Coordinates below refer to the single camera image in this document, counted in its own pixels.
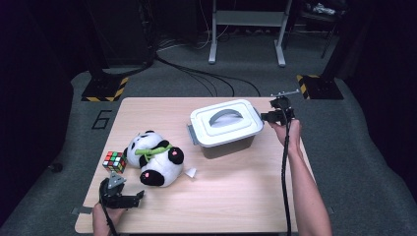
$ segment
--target white plastic container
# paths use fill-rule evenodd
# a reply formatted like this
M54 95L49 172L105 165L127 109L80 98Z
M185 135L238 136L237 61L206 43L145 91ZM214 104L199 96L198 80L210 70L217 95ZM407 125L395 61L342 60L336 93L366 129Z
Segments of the white plastic container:
M264 127L260 114L248 100L237 99L194 110L190 135L207 158L248 148Z

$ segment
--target rubik's cube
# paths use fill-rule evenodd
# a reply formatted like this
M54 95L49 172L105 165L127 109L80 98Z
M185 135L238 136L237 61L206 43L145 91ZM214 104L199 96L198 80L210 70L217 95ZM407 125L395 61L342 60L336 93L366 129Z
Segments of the rubik's cube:
M103 166L109 171L123 173L126 167L126 156L123 152L109 151L104 158Z

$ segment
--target panda plush toy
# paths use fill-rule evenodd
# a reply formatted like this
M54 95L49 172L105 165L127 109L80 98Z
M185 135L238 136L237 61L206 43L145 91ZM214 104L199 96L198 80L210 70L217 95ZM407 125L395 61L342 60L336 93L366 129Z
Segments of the panda plush toy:
M130 165L142 170L141 182L149 186L171 185L184 165L184 152L154 131L134 137L124 154Z

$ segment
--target human arm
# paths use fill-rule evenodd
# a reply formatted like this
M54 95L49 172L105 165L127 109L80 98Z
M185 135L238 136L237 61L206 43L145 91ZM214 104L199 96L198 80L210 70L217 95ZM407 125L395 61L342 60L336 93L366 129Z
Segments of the human arm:
M286 127L269 123L279 141L284 144ZM300 148L301 124L292 120L289 130L288 160L291 168L295 216L300 235L331 235L331 225L316 182L311 175Z
M126 211L124 208L107 208L106 210L108 216L113 221L114 226L119 223L120 218ZM107 224L107 218L100 203L95 204L92 209L92 231L94 236L111 235L110 227Z

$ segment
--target camera equipment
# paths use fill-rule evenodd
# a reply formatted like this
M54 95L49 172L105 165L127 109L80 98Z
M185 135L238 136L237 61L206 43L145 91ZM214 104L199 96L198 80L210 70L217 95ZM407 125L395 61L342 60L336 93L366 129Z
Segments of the camera equipment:
M261 113L261 120L271 123L278 122L280 125L286 125L288 121L295 118L294 109L291 107L291 101L286 97L288 94L299 92L299 89L289 92L279 92L275 96L276 99L270 101L270 105L275 109L268 113Z
M135 196L122 196L122 190L126 179L116 174L110 173L110 178L105 178L100 184L100 202L104 207L109 208L132 208L138 207L145 191L137 193Z

